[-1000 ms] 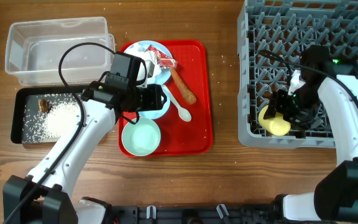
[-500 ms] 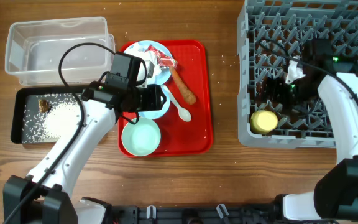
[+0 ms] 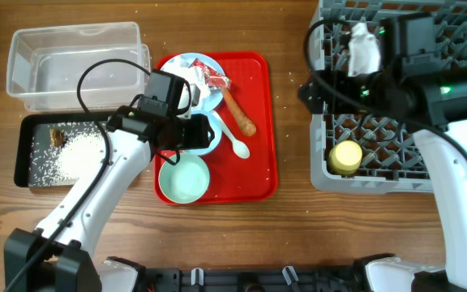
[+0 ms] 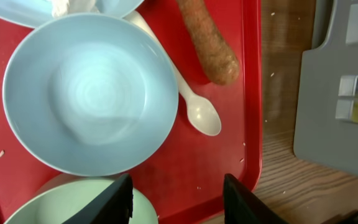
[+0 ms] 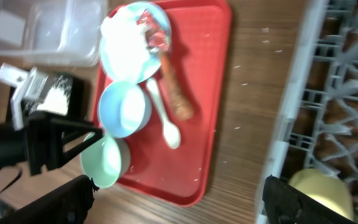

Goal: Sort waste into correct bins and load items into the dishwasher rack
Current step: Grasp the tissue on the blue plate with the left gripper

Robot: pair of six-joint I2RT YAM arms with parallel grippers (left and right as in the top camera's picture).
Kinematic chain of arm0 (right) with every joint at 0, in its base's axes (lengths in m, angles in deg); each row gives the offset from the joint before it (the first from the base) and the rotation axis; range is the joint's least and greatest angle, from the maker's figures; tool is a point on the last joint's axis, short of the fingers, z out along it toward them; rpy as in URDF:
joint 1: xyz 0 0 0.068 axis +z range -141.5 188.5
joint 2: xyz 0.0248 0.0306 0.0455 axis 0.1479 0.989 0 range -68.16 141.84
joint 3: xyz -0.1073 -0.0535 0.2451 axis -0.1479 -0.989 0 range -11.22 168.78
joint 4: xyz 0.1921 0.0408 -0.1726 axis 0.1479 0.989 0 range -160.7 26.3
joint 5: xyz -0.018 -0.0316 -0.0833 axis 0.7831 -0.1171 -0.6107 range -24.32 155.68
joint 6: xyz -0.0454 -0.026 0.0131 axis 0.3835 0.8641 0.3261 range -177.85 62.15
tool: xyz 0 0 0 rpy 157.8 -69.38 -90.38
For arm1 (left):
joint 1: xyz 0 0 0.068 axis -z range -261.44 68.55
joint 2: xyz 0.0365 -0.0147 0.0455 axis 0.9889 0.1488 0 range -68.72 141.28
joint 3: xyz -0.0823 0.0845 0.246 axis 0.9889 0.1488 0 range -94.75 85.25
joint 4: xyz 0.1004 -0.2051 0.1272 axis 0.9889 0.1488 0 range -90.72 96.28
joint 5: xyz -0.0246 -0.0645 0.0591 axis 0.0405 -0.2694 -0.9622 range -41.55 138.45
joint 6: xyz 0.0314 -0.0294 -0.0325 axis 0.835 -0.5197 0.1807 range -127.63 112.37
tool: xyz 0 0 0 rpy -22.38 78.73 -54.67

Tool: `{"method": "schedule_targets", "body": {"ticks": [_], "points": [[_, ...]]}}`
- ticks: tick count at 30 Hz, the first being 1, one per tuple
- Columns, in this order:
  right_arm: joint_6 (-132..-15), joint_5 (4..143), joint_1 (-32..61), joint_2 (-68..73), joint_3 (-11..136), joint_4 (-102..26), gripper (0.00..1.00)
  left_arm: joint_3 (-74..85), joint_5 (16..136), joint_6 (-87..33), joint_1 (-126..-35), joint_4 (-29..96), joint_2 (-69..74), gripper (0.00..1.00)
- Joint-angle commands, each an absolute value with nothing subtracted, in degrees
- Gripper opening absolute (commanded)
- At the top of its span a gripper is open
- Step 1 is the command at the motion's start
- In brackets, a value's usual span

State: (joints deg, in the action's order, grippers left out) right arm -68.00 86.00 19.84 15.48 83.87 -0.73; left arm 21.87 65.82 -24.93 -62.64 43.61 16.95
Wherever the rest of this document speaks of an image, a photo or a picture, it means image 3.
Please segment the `light blue bowl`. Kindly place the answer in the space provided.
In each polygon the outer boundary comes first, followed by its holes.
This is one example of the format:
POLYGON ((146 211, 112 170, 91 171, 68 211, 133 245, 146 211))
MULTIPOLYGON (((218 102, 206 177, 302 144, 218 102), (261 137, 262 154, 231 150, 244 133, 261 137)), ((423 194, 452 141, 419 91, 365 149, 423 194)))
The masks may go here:
POLYGON ((191 112, 191 117, 197 116, 199 114, 202 114, 203 116, 208 118, 208 122, 210 127, 212 128, 214 138, 210 141, 210 144, 207 148, 189 149, 187 150, 187 152, 197 156, 205 156, 214 151, 220 143, 222 137, 222 130, 219 120, 208 111, 200 109, 193 110, 191 112))

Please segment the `green bowl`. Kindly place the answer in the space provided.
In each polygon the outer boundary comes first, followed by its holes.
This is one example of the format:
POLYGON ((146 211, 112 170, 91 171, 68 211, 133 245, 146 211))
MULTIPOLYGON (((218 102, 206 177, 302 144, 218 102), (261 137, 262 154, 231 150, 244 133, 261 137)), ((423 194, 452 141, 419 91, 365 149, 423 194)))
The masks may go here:
POLYGON ((163 196, 171 203, 190 204, 199 200, 210 184, 208 166, 201 157, 184 152, 176 165, 165 162, 158 174, 163 196))

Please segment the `white tissue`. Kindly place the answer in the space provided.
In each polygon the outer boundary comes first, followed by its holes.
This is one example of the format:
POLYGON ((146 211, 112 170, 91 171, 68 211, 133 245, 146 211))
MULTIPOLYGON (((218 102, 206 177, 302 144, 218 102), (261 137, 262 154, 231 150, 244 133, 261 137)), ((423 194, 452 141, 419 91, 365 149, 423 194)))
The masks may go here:
POLYGON ((161 69, 182 77, 190 84, 191 89, 198 89, 198 102, 197 104, 192 102, 192 109, 203 110, 204 102, 210 97, 211 90, 206 85, 204 71, 198 67, 191 67, 194 60, 196 60, 196 57, 183 57, 180 54, 169 60, 161 69))

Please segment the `red snack wrapper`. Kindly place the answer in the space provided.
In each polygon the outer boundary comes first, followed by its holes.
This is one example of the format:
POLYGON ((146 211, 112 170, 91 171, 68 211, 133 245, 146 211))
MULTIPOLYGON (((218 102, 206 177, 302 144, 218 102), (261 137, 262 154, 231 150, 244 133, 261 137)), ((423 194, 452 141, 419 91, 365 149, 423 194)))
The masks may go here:
POLYGON ((229 89, 232 84, 230 78, 214 70, 199 59, 194 60, 191 67, 198 67, 204 73, 205 84, 209 86, 210 89, 229 89))

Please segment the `yellow plastic cup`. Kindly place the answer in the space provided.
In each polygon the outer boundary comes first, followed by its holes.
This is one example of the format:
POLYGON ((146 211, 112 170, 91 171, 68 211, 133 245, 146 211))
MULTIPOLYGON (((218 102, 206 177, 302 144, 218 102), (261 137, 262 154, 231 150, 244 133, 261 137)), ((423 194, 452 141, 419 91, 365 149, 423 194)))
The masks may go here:
POLYGON ((354 141, 346 140, 337 144, 328 155, 328 165, 334 174, 351 175, 361 165, 362 148, 354 141))

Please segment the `white rice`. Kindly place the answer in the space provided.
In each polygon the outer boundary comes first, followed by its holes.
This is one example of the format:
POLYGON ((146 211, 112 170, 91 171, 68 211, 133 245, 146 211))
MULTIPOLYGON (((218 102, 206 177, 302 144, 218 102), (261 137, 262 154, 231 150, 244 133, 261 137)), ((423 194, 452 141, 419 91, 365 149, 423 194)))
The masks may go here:
POLYGON ((79 176, 97 169, 104 156, 105 143, 93 122, 56 122, 38 124, 32 132, 29 187, 56 187, 74 184, 79 176), (51 146, 49 130, 64 135, 61 148, 51 146))

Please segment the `brown food scrap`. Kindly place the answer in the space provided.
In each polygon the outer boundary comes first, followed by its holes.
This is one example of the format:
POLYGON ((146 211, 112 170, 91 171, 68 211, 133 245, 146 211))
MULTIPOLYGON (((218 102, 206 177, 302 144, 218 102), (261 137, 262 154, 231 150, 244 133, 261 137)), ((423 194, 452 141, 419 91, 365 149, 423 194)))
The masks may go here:
POLYGON ((50 129, 49 136, 52 147, 61 148, 64 145, 64 135, 61 130, 50 129))

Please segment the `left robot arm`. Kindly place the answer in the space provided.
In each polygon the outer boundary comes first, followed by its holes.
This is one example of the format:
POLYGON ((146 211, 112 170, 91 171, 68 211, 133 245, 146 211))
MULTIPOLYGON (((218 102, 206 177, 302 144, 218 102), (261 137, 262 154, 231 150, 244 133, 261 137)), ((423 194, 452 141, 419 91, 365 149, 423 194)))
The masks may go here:
POLYGON ((8 291, 142 291, 145 267, 109 257, 92 262, 110 215, 135 177, 163 150, 206 148, 212 138, 203 115, 184 119, 178 106, 189 82, 164 71, 148 72, 148 86, 112 114, 95 118, 103 153, 32 232, 14 230, 4 246, 8 291))

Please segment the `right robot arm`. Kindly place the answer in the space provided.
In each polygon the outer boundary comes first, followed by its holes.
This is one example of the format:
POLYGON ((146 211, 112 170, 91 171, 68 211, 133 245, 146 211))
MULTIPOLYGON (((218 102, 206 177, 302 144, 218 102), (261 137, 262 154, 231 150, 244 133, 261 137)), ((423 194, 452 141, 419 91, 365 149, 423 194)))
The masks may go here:
POLYGON ((428 12, 379 22, 372 34, 350 24, 345 73, 311 70, 312 97, 338 113, 373 114, 405 125, 429 174, 443 227, 442 268, 403 261, 391 254, 358 261, 363 291, 467 291, 467 68, 447 69, 435 43, 428 12))

